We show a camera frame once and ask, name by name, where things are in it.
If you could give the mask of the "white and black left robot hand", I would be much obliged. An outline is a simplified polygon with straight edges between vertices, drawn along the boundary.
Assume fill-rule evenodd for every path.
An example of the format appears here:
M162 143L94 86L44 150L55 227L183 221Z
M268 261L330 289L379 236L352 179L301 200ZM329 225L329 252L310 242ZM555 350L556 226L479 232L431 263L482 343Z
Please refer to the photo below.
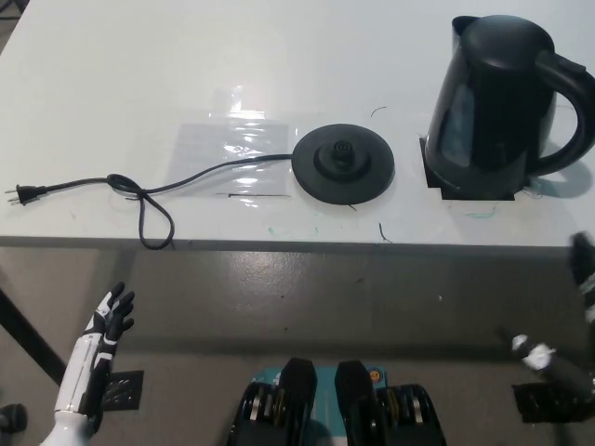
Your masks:
M45 445L87 445L98 432L102 401L122 335L134 325L135 293L117 283L101 299L76 340L54 407Z

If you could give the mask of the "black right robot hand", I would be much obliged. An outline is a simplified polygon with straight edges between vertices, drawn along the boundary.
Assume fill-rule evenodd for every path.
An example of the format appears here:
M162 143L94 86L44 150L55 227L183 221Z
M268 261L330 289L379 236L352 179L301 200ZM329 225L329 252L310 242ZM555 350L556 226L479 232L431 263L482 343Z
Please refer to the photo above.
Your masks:
M569 266L582 298L583 315L588 326L589 345L594 348L594 241L584 231L571 237ZM569 391L586 403L594 401L594 374L561 356L547 344L533 342L527 334L504 327L498 337L512 355L540 377Z

